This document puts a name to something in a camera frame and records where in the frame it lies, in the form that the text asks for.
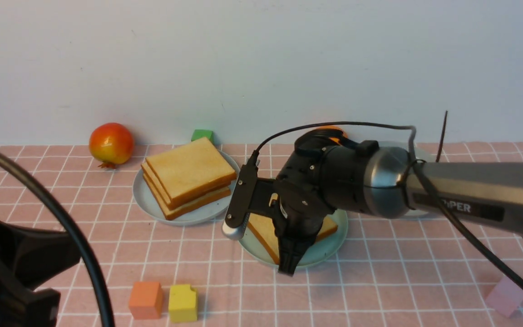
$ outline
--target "black wire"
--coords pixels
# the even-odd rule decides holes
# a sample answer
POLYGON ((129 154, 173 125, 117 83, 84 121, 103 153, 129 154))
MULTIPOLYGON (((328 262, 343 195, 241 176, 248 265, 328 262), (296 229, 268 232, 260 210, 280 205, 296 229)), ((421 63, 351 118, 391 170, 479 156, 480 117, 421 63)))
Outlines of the black wire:
POLYGON ((374 127, 380 127, 380 128, 387 128, 387 129, 395 129, 395 130, 411 130, 411 134, 409 135, 409 162, 413 163, 413 172, 415 173, 415 176, 421 183, 421 186, 423 186, 423 189, 427 194, 431 197, 435 205, 441 210, 441 212, 447 217, 449 222, 457 228, 457 230, 473 245, 481 254, 483 254, 494 266, 496 266, 497 269, 499 269, 506 277, 508 277, 511 281, 513 281, 515 284, 517 284, 518 287, 520 287, 523 290, 523 278, 521 278, 517 273, 515 273, 510 267, 508 267, 500 258, 498 258, 492 251, 490 251, 483 243, 480 242, 476 238, 476 236, 473 235, 462 223, 459 221, 459 218, 455 216, 455 214, 452 213, 448 207, 446 207, 439 198, 439 192, 433 185, 433 183, 425 176, 423 173, 423 165, 416 161, 417 156, 415 155, 415 135, 417 134, 417 129, 415 126, 394 126, 394 125, 386 125, 386 124, 374 124, 374 123, 365 123, 365 122, 327 122, 327 123, 319 123, 319 124, 308 124, 304 126, 299 126, 297 128, 291 128, 284 130, 282 132, 276 133, 267 139, 265 139, 260 145, 255 149, 252 153, 252 157, 256 157, 255 160, 257 160, 257 156, 259 155, 259 151, 262 149, 262 147, 267 144, 272 139, 282 136, 284 134, 295 132, 298 130, 308 129, 308 128, 319 128, 322 126, 332 126, 332 125, 355 125, 355 126, 374 126, 374 127))
POLYGON ((447 127, 447 113, 448 113, 448 111, 445 110, 444 125, 441 129, 441 139, 439 140, 439 149, 437 150, 437 158, 435 158, 435 162, 439 162, 441 160, 441 153, 443 151, 443 142, 445 139, 445 128, 447 127))
POLYGON ((96 294, 96 300, 98 302, 98 309, 100 311, 100 320, 102 321, 103 327, 114 327, 114 312, 112 311, 112 304, 110 303, 110 296, 108 294, 108 288, 106 287, 106 281, 100 264, 94 255, 90 244, 86 240, 84 234, 78 228, 74 219, 70 217, 70 214, 62 207, 62 205, 53 197, 52 194, 37 179, 35 179, 29 172, 25 171, 17 163, 0 153, 0 167, 7 170, 13 177, 17 178, 23 185, 27 187, 40 201, 56 216, 60 224, 66 229, 66 232, 70 234, 74 240, 76 246, 79 249, 80 254, 86 269, 89 272, 94 293, 96 294))

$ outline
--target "green cube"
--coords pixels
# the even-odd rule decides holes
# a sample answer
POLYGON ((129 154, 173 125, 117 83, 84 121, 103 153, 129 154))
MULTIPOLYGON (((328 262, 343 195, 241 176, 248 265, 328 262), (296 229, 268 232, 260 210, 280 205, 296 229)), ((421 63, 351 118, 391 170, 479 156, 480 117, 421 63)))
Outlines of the green cube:
POLYGON ((211 143, 213 143, 213 131, 206 129, 196 129, 193 132, 193 136, 191 137, 191 142, 202 137, 206 137, 209 141, 211 141, 211 143))

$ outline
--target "yellow cube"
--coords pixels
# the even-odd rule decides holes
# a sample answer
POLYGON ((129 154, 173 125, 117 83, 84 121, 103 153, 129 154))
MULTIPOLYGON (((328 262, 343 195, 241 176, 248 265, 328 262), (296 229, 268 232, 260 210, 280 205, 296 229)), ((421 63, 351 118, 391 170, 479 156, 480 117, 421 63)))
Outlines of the yellow cube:
POLYGON ((189 284, 172 285, 168 295, 171 322, 197 321, 197 291, 189 284))

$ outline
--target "pomegranate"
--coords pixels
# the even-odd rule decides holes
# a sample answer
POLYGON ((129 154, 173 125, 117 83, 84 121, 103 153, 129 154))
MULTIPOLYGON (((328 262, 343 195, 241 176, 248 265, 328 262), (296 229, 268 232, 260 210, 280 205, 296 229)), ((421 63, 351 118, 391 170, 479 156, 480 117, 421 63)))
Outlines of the pomegranate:
POLYGON ((123 125, 108 123, 92 132, 89 149, 92 156, 102 162, 99 167, 114 169, 132 157, 134 138, 123 125))

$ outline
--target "bread slice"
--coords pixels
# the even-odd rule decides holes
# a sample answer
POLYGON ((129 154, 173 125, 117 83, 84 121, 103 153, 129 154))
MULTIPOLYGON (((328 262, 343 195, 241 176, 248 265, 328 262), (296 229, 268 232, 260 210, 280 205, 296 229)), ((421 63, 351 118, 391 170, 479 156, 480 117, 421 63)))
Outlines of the bread slice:
MULTIPOLYGON (((249 222, 247 222, 247 228, 251 230, 253 235, 270 254, 271 259, 276 265, 280 264, 280 251, 278 250, 278 237, 276 237, 274 223, 271 218, 256 215, 251 213, 249 215, 249 222)), ((338 225, 330 217, 324 218, 322 228, 318 232, 316 242, 324 240, 328 236, 336 233, 338 225)))
POLYGON ((193 201, 237 178, 233 167, 206 137, 147 157, 147 164, 173 206, 193 201))
POLYGON ((167 205, 164 203, 163 199, 158 194, 156 187, 154 186, 153 182, 151 182, 151 180, 148 178, 148 176, 143 174, 143 178, 145 182, 147 182, 149 189, 151 189, 151 193, 153 194, 154 199, 156 199, 158 206, 163 212, 164 218, 168 221, 172 221, 173 219, 178 218, 179 216, 184 215, 185 213, 190 213, 191 211, 203 207, 206 204, 212 203, 213 201, 217 201, 218 199, 222 199, 226 196, 231 195, 231 190, 229 188, 220 188, 219 190, 207 193, 198 199, 181 205, 180 207, 177 207, 175 209, 169 209, 167 205))
MULTIPOLYGON (((156 188, 157 193, 160 195, 160 198, 164 201, 164 203, 166 204, 168 209, 170 209, 170 210, 176 209, 176 208, 180 207, 181 205, 183 205, 183 203, 181 203, 180 205, 174 205, 171 202, 171 198, 168 196, 167 192, 164 190, 163 186, 158 181, 158 178, 154 174, 154 171, 151 169, 151 167, 149 167, 149 165, 146 162, 143 162, 141 164, 141 168, 143 168, 143 173, 144 173, 143 175, 146 175, 147 178, 152 182, 154 188, 156 188)), ((231 184, 231 181, 226 182, 222 185, 216 186, 216 188, 214 190, 224 188, 225 186, 230 186, 230 184, 231 184)))

